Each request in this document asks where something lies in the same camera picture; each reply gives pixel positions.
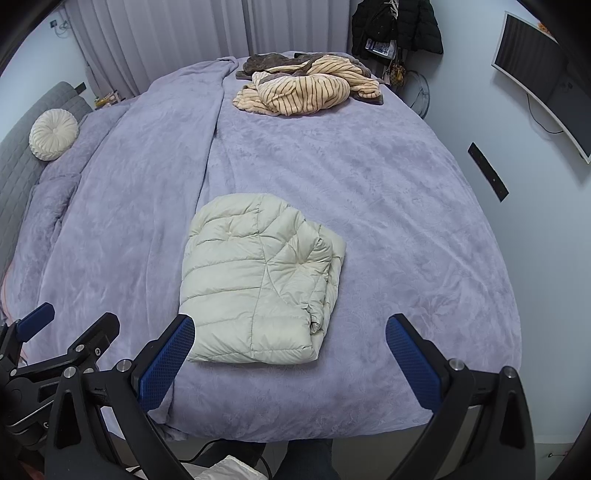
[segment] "wall-mounted television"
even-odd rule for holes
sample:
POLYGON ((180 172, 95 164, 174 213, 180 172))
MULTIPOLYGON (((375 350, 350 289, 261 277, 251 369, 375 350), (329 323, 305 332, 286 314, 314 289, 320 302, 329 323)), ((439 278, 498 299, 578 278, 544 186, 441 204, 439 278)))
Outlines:
POLYGON ((492 66, 537 100, 591 163, 591 88, 551 35, 505 12, 492 66))

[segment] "silver bolt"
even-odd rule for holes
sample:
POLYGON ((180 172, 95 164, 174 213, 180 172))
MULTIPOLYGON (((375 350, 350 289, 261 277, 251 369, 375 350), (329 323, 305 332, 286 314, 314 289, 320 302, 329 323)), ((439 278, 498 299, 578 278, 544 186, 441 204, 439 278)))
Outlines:
POLYGON ((503 373, 509 378, 516 378, 517 377, 517 370, 513 367, 505 367, 503 368, 503 373))
POLYGON ((72 378, 76 374, 76 369, 74 367, 68 367, 64 370, 64 377, 72 378))
POLYGON ((460 370, 464 370, 466 364, 462 362, 459 358, 452 358, 449 361, 449 366, 452 368, 452 370, 459 372, 460 370))
POLYGON ((125 359, 125 360, 119 360, 117 362, 117 370, 119 370, 120 372, 127 372, 127 370, 129 370, 131 368, 131 360, 125 359))

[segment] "round cushion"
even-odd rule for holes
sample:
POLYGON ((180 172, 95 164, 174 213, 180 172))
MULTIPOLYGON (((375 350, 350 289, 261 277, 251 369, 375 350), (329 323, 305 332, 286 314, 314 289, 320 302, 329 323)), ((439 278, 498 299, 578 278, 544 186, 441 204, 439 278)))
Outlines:
POLYGON ((72 146, 78 136, 74 115, 62 108, 52 108, 39 115, 29 135, 29 146, 39 160, 55 160, 72 146))

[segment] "blue textured pad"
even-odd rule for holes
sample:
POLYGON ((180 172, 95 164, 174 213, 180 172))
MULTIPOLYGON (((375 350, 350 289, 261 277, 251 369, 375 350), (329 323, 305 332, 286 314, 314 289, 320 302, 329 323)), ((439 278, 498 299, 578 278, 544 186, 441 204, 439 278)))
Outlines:
POLYGON ((195 325, 191 317, 187 317, 139 379, 138 402, 144 412, 160 406, 194 340, 195 325))
POLYGON ((53 320, 56 311, 51 303, 44 303, 17 323, 17 340, 25 343, 53 320))
POLYGON ((441 406, 441 380, 395 317, 386 324, 386 342, 418 402, 435 413, 441 406))

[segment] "curtain fold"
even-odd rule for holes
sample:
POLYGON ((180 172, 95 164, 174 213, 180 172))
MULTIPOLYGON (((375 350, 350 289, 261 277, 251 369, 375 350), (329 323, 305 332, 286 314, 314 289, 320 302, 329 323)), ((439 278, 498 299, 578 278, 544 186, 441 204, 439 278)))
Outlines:
POLYGON ((97 96, 145 92, 203 60, 254 53, 347 51, 358 0, 66 0, 97 96))

